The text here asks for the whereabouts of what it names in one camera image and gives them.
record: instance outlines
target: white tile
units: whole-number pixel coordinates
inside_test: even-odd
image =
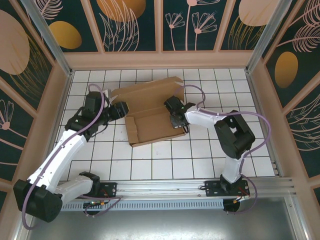
[[[232,81],[217,81],[218,84],[218,91],[219,93],[234,93],[234,85],[232,84]]]
[[[62,176],[60,178],[60,181],[68,181],[68,175],[71,167],[71,162],[67,165],[67,167],[64,169]]]
[[[193,179],[194,172],[191,159],[173,159],[174,179]]]
[[[236,93],[250,93],[250,88],[247,80],[232,81]]]
[[[201,89],[201,83],[200,81],[185,81],[185,85],[194,85]],[[199,94],[201,91],[193,86],[187,86],[185,87],[185,93],[187,94]]]
[[[252,160],[257,177],[271,177],[275,175],[269,157],[253,157]]]
[[[226,158],[213,158],[214,176],[220,178],[220,175],[225,169]]]
[[[152,81],[166,79],[168,77],[168,69],[153,69]]]
[[[121,81],[120,82],[120,88],[126,88],[135,85],[135,81]]]
[[[199,94],[198,93],[187,94],[185,98],[186,98],[186,102],[187,103],[194,103],[194,104],[197,104],[197,103],[199,103],[199,102],[201,102],[203,100],[203,97],[202,97],[201,93],[199,93]]]
[[[78,110],[84,105],[85,96],[69,96],[65,109],[66,110]]]
[[[72,161],[68,180],[73,180],[82,172],[90,171],[91,161]]]
[[[238,107],[236,95],[234,93],[220,93],[222,107]]]
[[[77,110],[65,110],[62,118],[61,125],[66,125],[68,120],[76,114]]]
[[[113,144],[114,143],[110,141],[95,142],[92,159],[93,160],[110,160]]]
[[[136,81],[137,82],[152,81],[152,70],[151,69],[137,70],[136,71]]]
[[[256,113],[256,108],[254,106],[241,106],[240,107],[241,112],[253,112]],[[258,122],[259,118],[254,115],[249,114],[243,114],[242,117],[246,122]]]
[[[121,70],[121,82],[135,82],[137,70]]]
[[[95,85],[98,85],[102,90],[104,89],[104,83],[103,82],[95,82]],[[92,86],[90,88],[91,91],[98,91],[98,89],[95,86]],[[89,89],[87,88],[85,91],[85,95],[87,95],[89,93]]]
[[[125,121],[125,118],[120,118],[118,120],[115,121],[115,124],[116,125],[119,125],[119,124],[126,124],[126,121]]]
[[[110,178],[111,161],[92,161],[90,173],[100,177],[101,181],[108,181]]]
[[[128,141],[126,125],[116,125],[114,132],[114,141]]]
[[[132,180],[149,180],[151,179],[151,171],[151,160],[132,160]]]
[[[248,122],[247,124],[250,127],[256,139],[264,138],[260,122]]]
[[[131,160],[113,160],[110,180],[130,180]]]
[[[152,179],[172,179],[172,160],[152,160]]]
[[[251,93],[236,93],[236,99],[238,100],[239,107],[255,106]]]
[[[102,131],[106,126],[99,126],[98,132]],[[106,130],[95,136],[96,142],[109,142],[114,140],[115,125],[108,125]]]
[[[121,70],[108,70],[105,71],[105,82],[120,82]]]
[[[218,93],[207,93],[204,101],[205,107],[221,107],[221,102]]]
[[[232,112],[233,110],[236,110],[236,111],[238,111],[239,112],[239,107],[236,107],[236,106],[224,106],[223,108],[222,108],[222,111],[224,112],[224,113],[230,113],[230,112]]]
[[[87,83],[89,80],[90,71],[75,71],[73,83]]]
[[[73,157],[73,160],[91,160],[93,150],[94,150],[94,143],[87,142]]]
[[[199,69],[200,80],[216,80],[215,71],[212,68]]]
[[[199,69],[183,69],[185,81],[200,80]]]
[[[215,112],[215,113],[222,113],[222,107],[205,107],[206,110],[209,110],[211,112]]]
[[[211,158],[193,159],[193,171],[195,179],[214,178],[214,166]]]
[[[210,139],[218,139],[217,131],[214,127],[208,129],[208,131],[209,131],[209,138]]]
[[[65,129],[65,126],[60,126],[60,127],[59,127],[59,131],[58,131],[58,133],[57,133],[57,135],[56,135],[56,138],[55,138],[55,141],[56,141],[56,142],[58,142],[58,141],[61,139],[62,134],[64,133],[65,130],[66,130],[66,129]]]
[[[152,143],[152,159],[171,159],[171,142]]]
[[[214,73],[217,80],[231,80],[231,75],[228,68],[214,69]]]
[[[219,140],[210,140],[211,153],[213,158],[223,158],[226,156],[222,150]]]
[[[252,148],[254,149],[255,147],[259,146],[260,144],[262,144],[264,142],[264,139],[256,139],[253,144],[252,144]],[[262,147],[258,148],[257,150],[253,151],[251,153],[251,155],[253,157],[268,157],[269,156],[269,152],[267,149],[266,145],[263,145]]]
[[[179,137],[174,137],[171,139],[172,141],[178,141],[178,140],[190,140],[190,134],[186,133],[183,136],[179,136]]]
[[[87,83],[72,83],[69,92],[70,96],[84,96],[86,95],[88,84]]]
[[[190,139],[191,140],[204,140],[208,139],[208,128],[196,124],[191,124],[189,125],[189,130],[190,130]]]
[[[192,158],[211,158],[209,140],[192,140],[191,150]]]
[[[151,159],[151,144],[132,148],[132,159]]]
[[[230,73],[233,80],[247,80],[245,70],[242,68],[231,68]]]
[[[105,74],[106,74],[106,71],[104,70],[90,71],[89,82],[91,83],[104,82]]]
[[[168,77],[178,77],[184,80],[184,70],[183,69],[168,69]]]
[[[127,141],[115,141],[113,143],[112,159],[132,159],[132,147]]]
[[[255,168],[251,157],[246,157],[242,167],[242,173],[247,177],[256,177]]]
[[[120,87],[120,82],[105,82],[103,85],[103,90],[110,89],[111,91],[118,89]]]
[[[190,141],[172,141],[172,158],[185,159],[191,157]]]
[[[217,81],[201,81],[202,90],[205,93],[218,93]]]

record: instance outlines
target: dark green wall panel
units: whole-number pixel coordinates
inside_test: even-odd
[[[186,35],[187,50],[214,49],[226,1],[203,2],[207,4],[199,1],[197,5],[189,6],[187,1],[163,1],[163,51],[185,51]]]
[[[20,74],[13,74],[12,72],[6,69],[1,69],[0,67],[0,77],[3,78],[15,91],[17,91],[18,94],[20,94],[32,107],[37,109],[52,70],[52,65],[9,1],[3,1],[1,3],[0,11],[3,11],[1,13],[2,16],[6,16],[5,13],[7,13],[12,17],[10,18],[10,22],[6,23],[9,28],[12,25],[11,29],[15,29],[16,25],[14,25],[15,23],[12,20],[15,19],[18,21],[25,32],[21,32],[19,34],[27,38],[29,43],[29,59],[27,59],[28,62],[24,71]],[[0,34],[2,34],[4,38],[7,37],[8,41],[6,41],[6,43],[10,46],[17,45],[14,48],[21,47],[18,45],[19,42],[15,42],[16,37],[12,37],[11,34],[5,32]],[[8,55],[1,53],[0,58],[7,60],[9,57],[13,58],[13,56],[15,56],[15,59],[12,60],[12,64],[15,65],[15,67],[20,66],[21,61],[26,61],[25,56],[20,52],[20,49],[7,52],[6,54]]]
[[[320,5],[310,9],[312,2],[304,2],[266,64],[283,107],[320,71]]]
[[[2,90],[0,112],[0,178],[11,181],[34,119]]]

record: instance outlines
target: orange circle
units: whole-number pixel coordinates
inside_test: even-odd
[[[96,0],[101,11],[116,22],[128,22],[130,9],[139,18],[146,9],[146,0]]]

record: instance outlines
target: cardboard box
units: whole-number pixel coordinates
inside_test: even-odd
[[[173,128],[170,113],[164,102],[174,95],[183,81],[178,77],[150,81],[124,88],[115,89],[112,101],[126,102],[129,113],[124,118],[129,144],[132,147],[142,146],[167,139],[184,136],[182,128]],[[184,100],[184,89],[176,96]]]

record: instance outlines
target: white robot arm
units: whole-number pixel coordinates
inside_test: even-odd
[[[61,139],[42,165],[27,180],[19,179],[15,183],[13,191],[20,211],[23,208],[28,191],[37,182],[37,179],[38,182],[27,201],[26,213],[48,223],[57,217],[62,205],[67,202],[81,195],[98,197],[101,190],[100,178],[92,173],[81,172],[78,177],[69,182],[59,186],[58,183],[74,156],[97,133],[99,126],[107,127],[109,122],[123,118],[128,114],[127,104],[118,102],[111,105],[107,92],[104,93],[104,109],[91,127],[77,135],[79,130],[84,129],[98,116],[103,100],[101,99],[101,93],[96,91],[91,91],[86,96],[84,106],[68,120]],[[40,176],[49,161],[50,164]]]
[[[183,105],[175,96],[170,97],[164,105],[170,112],[174,128],[183,128],[188,133],[188,125],[195,124],[216,130],[222,150],[226,154],[220,184],[227,193],[235,188],[242,179],[240,166],[244,154],[255,141],[255,136],[243,117],[240,114],[225,116],[209,110],[200,111],[194,103]]]

